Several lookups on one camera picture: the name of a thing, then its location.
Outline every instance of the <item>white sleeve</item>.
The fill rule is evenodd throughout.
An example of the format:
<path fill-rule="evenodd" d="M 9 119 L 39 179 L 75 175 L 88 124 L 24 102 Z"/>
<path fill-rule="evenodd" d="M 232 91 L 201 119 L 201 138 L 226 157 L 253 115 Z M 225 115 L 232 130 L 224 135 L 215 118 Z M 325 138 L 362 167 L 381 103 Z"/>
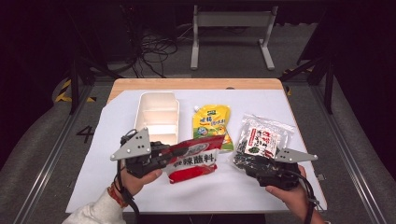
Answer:
<path fill-rule="evenodd" d="M 107 189 L 96 203 L 88 203 L 73 212 L 63 224 L 125 224 L 122 218 L 123 209 L 107 193 Z"/>

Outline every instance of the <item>yellow snack bag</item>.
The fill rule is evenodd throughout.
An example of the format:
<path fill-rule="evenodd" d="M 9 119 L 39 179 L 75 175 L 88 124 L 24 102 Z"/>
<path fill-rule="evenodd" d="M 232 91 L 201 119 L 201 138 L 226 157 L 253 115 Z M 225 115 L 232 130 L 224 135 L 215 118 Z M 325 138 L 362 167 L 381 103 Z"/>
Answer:
<path fill-rule="evenodd" d="M 225 136 L 221 149 L 232 151 L 233 141 L 226 128 L 231 113 L 230 107 L 227 105 L 205 105 L 195 110 L 196 113 L 192 117 L 193 138 L 223 134 Z"/>

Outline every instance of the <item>wooden table edge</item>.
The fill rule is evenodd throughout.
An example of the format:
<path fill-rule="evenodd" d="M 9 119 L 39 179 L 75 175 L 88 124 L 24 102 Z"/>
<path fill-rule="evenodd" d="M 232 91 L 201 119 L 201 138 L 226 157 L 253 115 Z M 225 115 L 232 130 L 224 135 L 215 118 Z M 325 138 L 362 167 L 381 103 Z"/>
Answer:
<path fill-rule="evenodd" d="M 283 90 L 277 78 L 119 78 L 107 103 L 133 90 Z"/>

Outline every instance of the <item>seaweed snack package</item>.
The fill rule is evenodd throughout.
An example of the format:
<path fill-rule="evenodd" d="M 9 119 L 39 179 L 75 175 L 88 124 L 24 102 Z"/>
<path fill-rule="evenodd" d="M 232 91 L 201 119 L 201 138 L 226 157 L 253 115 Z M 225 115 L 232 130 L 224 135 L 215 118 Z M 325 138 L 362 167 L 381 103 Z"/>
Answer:
<path fill-rule="evenodd" d="M 242 123 L 238 146 L 231 156 L 238 168 L 255 166 L 257 156 L 273 159 L 294 134 L 294 128 L 288 124 L 254 115 L 244 115 Z"/>

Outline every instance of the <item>black cable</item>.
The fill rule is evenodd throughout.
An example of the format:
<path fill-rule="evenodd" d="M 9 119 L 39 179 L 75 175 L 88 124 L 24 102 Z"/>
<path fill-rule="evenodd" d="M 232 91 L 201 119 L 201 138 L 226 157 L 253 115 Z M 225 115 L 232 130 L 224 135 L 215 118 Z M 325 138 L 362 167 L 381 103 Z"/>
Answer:
<path fill-rule="evenodd" d="M 305 177 L 303 177 L 302 175 L 297 174 L 297 173 L 295 173 L 293 171 L 283 170 L 282 173 L 283 174 L 289 174 L 289 175 L 296 175 L 300 179 L 303 180 L 304 185 L 305 185 L 307 198 L 308 198 L 308 210 L 306 212 L 304 224 L 310 224 L 311 220 L 312 220 L 312 215 L 314 213 L 314 209 L 317 206 L 317 204 L 316 204 L 317 199 L 315 197 L 314 190 L 313 190 L 311 184 L 309 183 L 309 181 Z"/>

